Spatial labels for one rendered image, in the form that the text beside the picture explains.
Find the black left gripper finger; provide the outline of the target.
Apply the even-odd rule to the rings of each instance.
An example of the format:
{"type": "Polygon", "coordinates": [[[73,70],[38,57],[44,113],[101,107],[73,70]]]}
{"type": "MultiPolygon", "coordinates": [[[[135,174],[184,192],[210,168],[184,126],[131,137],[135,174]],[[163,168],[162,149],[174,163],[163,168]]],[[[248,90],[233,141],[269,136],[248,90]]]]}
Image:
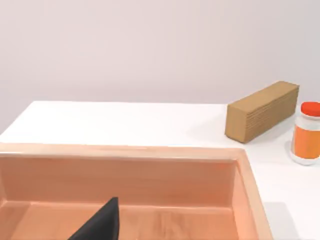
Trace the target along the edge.
{"type": "Polygon", "coordinates": [[[118,240],[119,232],[119,199],[112,197],[67,240],[118,240]]]}

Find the shallow salmon-coloured box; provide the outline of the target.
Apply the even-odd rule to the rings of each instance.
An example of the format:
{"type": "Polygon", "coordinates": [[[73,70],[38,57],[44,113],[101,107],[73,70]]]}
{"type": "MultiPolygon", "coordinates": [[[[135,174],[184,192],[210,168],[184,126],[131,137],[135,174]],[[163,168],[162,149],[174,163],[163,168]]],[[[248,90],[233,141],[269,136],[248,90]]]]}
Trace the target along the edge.
{"type": "Polygon", "coordinates": [[[73,240],[111,198],[115,240],[273,240],[241,148],[0,143],[0,240],[73,240]]]}

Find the brown cardboard block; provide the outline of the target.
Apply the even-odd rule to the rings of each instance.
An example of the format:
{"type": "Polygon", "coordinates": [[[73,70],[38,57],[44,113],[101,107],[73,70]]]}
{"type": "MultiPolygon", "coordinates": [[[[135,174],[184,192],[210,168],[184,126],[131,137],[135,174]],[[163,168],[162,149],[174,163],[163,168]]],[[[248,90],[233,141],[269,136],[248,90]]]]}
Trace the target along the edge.
{"type": "Polygon", "coordinates": [[[291,117],[300,86],[278,81],[227,105],[225,135],[246,144],[291,117]]]}

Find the white orange-labelled bottle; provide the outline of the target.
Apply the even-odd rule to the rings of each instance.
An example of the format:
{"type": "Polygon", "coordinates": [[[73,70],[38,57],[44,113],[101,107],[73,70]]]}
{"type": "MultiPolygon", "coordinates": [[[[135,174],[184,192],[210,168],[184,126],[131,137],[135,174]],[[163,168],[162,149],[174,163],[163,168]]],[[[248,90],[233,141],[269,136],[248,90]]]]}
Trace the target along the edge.
{"type": "Polygon", "coordinates": [[[305,101],[296,116],[290,149],[291,159],[304,166],[320,161],[320,102],[305,101]]]}

